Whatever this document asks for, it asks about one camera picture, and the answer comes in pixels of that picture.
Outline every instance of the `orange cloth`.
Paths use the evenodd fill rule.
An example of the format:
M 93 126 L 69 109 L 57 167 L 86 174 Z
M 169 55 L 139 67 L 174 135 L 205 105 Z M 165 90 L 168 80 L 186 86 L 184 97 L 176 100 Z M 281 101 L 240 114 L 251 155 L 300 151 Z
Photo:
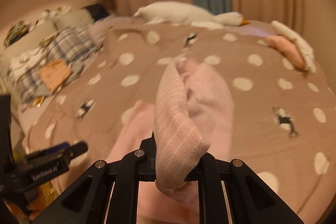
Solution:
M 55 60 L 40 69 L 42 81 L 51 93 L 54 93 L 70 76 L 71 69 L 61 60 Z

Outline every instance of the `orange plush object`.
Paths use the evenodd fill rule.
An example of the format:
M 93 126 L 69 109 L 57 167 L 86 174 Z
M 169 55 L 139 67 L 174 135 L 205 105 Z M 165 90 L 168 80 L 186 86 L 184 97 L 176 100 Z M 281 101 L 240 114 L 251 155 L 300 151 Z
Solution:
M 305 69 L 306 62 L 298 47 L 293 42 L 281 35 L 267 37 L 266 42 L 270 47 L 282 52 L 296 68 L 301 70 Z
M 40 69 L 42 81 L 51 93 L 54 93 L 70 76 L 71 69 L 61 60 L 55 60 Z

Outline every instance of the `wall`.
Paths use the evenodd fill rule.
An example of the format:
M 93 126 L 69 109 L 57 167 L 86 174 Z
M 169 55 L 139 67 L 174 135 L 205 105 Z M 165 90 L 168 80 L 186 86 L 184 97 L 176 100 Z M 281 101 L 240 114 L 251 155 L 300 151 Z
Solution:
M 1 5 L 0 0 L 0 48 L 10 26 L 20 20 L 35 22 L 45 9 L 65 4 L 81 8 L 92 3 L 93 0 L 13 0 L 9 5 Z
M 336 93 L 336 0 L 303 0 L 302 35 L 312 45 L 330 88 Z

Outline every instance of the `silver bolt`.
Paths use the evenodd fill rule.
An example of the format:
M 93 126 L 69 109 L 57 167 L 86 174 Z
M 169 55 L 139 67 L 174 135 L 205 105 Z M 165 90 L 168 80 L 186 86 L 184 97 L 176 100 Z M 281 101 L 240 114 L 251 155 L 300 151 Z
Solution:
M 241 160 L 237 160 L 237 159 L 235 159 L 235 160 L 233 160 L 233 165 L 235 166 L 235 167 L 241 167 L 241 166 L 243 166 L 243 162 L 241 161 Z
M 105 162 L 103 160 L 98 160 L 98 161 L 96 161 L 96 163 L 94 165 L 97 168 L 102 168 L 102 167 L 105 166 Z
M 145 152 L 143 150 L 136 150 L 134 152 L 134 155 L 136 155 L 137 157 L 141 157 L 141 156 L 145 155 Z

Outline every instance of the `brown polka dot blanket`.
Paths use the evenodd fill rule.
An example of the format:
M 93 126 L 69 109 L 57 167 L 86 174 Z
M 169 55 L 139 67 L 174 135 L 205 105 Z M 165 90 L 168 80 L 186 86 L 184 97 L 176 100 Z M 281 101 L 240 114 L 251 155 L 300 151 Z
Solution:
M 166 65 L 186 40 L 229 86 L 231 158 L 248 164 L 305 223 L 315 223 L 336 191 L 336 99 L 318 64 L 308 74 L 297 71 L 262 37 L 167 23 L 115 26 L 95 62 L 51 101 L 24 145 L 37 151 L 88 143 L 88 152 L 53 181 L 63 191 L 109 155 L 137 100 L 155 102 Z

